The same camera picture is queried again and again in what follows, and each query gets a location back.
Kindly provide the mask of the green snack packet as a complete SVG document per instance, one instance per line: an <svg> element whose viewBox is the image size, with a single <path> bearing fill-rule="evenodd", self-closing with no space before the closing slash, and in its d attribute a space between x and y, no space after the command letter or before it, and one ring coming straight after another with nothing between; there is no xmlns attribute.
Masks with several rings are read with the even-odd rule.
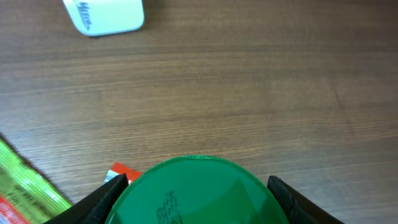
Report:
<svg viewBox="0 0 398 224"><path fill-rule="evenodd" d="M1 140L1 223L45 223L72 206L43 175Z"/></svg>

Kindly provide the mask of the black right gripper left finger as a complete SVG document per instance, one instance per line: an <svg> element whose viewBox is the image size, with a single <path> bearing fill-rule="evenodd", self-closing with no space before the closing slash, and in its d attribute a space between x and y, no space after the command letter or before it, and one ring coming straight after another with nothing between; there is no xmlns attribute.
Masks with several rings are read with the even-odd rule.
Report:
<svg viewBox="0 0 398 224"><path fill-rule="evenodd" d="M117 175L45 224L104 224L128 185L126 174Z"/></svg>

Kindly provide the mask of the green lid jar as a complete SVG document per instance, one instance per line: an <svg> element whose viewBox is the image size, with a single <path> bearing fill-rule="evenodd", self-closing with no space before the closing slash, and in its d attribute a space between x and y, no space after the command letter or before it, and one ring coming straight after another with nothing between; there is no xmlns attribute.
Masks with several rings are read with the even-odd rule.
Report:
<svg viewBox="0 0 398 224"><path fill-rule="evenodd" d="M270 190L243 167L219 157L180 156L157 164L113 205L110 224L287 223Z"/></svg>

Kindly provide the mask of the red stick packet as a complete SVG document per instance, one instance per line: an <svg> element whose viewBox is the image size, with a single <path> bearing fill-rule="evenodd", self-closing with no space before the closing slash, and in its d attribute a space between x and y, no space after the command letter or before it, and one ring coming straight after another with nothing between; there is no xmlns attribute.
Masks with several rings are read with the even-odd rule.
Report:
<svg viewBox="0 0 398 224"><path fill-rule="evenodd" d="M132 184L135 180L137 180L142 173L139 171L136 171L134 169L131 169L128 166L125 166L124 164L120 162L115 162L112 167L107 171L104 183L107 183L117 175L125 174L127 177L128 184Z"/></svg>

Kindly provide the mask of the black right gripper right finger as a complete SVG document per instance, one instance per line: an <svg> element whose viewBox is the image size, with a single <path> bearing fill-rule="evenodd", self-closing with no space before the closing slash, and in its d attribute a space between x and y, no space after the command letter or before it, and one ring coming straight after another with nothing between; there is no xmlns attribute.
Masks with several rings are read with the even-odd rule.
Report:
<svg viewBox="0 0 398 224"><path fill-rule="evenodd" d="M291 224L343 224L277 176L268 178L267 188Z"/></svg>

